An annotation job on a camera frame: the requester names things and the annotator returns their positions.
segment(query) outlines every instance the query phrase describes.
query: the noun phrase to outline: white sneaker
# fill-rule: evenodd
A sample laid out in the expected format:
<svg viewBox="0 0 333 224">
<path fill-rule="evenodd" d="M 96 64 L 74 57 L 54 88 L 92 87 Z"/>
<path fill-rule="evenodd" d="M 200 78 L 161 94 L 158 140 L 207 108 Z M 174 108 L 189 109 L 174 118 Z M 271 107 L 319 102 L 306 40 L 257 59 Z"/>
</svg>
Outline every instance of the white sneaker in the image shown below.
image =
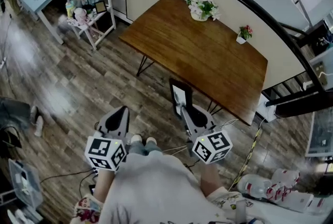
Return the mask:
<svg viewBox="0 0 333 224">
<path fill-rule="evenodd" d="M 38 116 L 36 121 L 36 131 L 35 135 L 38 137 L 41 137 L 43 134 L 43 126 L 44 126 L 44 120 L 42 116 Z"/>
<path fill-rule="evenodd" d="M 32 108 L 30 110 L 30 122 L 32 124 L 36 124 L 37 113 L 38 113 L 38 108 L 36 106 L 32 106 Z"/>
<path fill-rule="evenodd" d="M 147 140 L 146 140 L 146 144 L 148 142 L 154 142 L 156 145 L 157 145 L 157 142 L 156 142 L 156 139 L 154 137 L 149 137 Z"/>
<path fill-rule="evenodd" d="M 131 138 L 131 144 L 134 142 L 140 141 L 142 142 L 142 137 L 141 135 L 133 135 L 133 137 Z"/>
</svg>

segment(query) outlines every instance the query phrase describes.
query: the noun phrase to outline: potted plant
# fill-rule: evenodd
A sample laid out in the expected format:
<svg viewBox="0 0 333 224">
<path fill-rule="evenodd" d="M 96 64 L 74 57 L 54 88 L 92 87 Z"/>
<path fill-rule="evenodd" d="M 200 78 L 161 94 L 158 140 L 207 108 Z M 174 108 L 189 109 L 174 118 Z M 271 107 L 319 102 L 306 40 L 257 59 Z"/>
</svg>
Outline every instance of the potted plant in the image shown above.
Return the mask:
<svg viewBox="0 0 333 224">
<path fill-rule="evenodd" d="M 213 21 L 220 17 L 219 7 L 213 0 L 186 0 L 191 16 L 196 21 L 207 21 L 211 16 Z"/>
<path fill-rule="evenodd" d="M 248 38 L 252 37 L 253 30 L 248 25 L 240 27 L 240 32 L 236 38 L 236 41 L 240 44 L 244 44 Z"/>
</svg>

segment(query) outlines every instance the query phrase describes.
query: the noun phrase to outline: wooden table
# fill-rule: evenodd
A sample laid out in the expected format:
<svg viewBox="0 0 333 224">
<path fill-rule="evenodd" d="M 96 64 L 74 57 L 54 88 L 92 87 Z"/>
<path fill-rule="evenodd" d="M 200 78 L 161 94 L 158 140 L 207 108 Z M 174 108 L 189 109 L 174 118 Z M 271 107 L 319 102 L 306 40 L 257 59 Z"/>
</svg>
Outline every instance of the wooden table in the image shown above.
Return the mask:
<svg viewBox="0 0 333 224">
<path fill-rule="evenodd" d="M 267 60 L 236 37 L 219 21 L 193 20 L 184 0 L 159 0 L 120 39 L 251 125 Z"/>
</svg>

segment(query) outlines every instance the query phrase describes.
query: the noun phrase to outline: water bottle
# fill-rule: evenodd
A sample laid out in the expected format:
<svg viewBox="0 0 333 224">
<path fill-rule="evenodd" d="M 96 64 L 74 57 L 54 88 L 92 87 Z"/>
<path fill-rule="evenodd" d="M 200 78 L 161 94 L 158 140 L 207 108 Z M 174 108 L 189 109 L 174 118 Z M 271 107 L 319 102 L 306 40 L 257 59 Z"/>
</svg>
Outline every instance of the water bottle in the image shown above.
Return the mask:
<svg viewBox="0 0 333 224">
<path fill-rule="evenodd" d="M 272 182 L 283 183 L 287 188 L 292 188 L 300 178 L 300 172 L 297 170 L 286 170 L 278 168 L 273 176 L 272 176 Z"/>
<path fill-rule="evenodd" d="M 278 182 L 271 186 L 267 192 L 267 199 L 273 203 L 280 201 L 283 197 L 286 187 L 283 183 Z"/>
<path fill-rule="evenodd" d="M 240 193 L 246 193 L 255 198 L 267 198 L 271 193 L 272 182 L 259 175 L 244 175 L 237 184 Z"/>
</svg>

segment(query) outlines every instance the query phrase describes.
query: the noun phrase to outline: wood plank floor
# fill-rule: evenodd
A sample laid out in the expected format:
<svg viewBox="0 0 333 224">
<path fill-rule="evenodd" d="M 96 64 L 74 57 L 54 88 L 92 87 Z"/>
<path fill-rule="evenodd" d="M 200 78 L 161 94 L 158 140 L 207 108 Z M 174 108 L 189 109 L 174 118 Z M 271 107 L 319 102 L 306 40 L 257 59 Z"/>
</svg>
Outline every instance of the wood plank floor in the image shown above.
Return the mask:
<svg viewBox="0 0 333 224">
<path fill-rule="evenodd" d="M 118 39 L 126 29 L 124 23 L 118 21 L 99 50 L 92 51 L 86 38 L 77 40 L 65 25 L 58 28 L 65 42 L 59 45 L 40 21 L 34 22 L 24 12 L 10 21 L 9 12 L 0 16 L 1 53 L 6 41 L 8 67 L 8 73 L 5 68 L 0 71 L 0 95 L 37 105 L 45 119 L 42 138 L 30 130 L 20 131 L 23 148 L 11 150 L 13 159 L 38 168 L 40 179 L 89 169 L 84 157 L 86 139 L 105 113 L 121 105 L 130 108 L 130 132 L 154 136 L 162 149 L 184 145 L 186 134 L 173 114 L 169 90 L 169 77 L 174 75 L 154 64 L 135 76 L 142 56 Z M 57 8 L 47 7 L 45 15 L 58 24 Z M 195 104 L 206 108 L 209 102 L 194 92 Z M 221 124 L 234 119 L 224 110 L 214 118 Z M 219 167 L 227 188 L 246 159 L 260 122 L 255 117 L 250 127 L 240 121 L 225 126 L 234 145 Z M 320 175 L 315 173 L 317 160 L 304 158 L 310 126 L 310 114 L 263 123 L 246 173 L 270 177 L 277 168 L 299 169 L 297 188 L 311 191 Z M 193 162 L 186 151 L 176 156 L 186 164 Z M 7 160 L 2 159 L 0 166 L 8 177 Z M 198 176 L 196 166 L 193 171 Z M 68 222 L 80 198 L 79 182 L 87 174 L 44 182 L 40 213 L 55 223 Z M 88 192 L 92 183 L 91 176 L 83 182 L 82 192 Z"/>
</svg>

